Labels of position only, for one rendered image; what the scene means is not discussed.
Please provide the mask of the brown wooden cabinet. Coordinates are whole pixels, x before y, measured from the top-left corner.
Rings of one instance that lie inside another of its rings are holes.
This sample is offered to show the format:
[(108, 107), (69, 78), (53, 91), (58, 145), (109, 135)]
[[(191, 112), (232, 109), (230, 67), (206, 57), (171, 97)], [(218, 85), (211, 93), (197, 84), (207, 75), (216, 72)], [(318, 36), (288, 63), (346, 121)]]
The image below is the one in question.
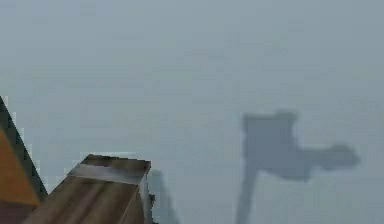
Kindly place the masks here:
[(146, 160), (90, 154), (22, 224), (157, 224)]

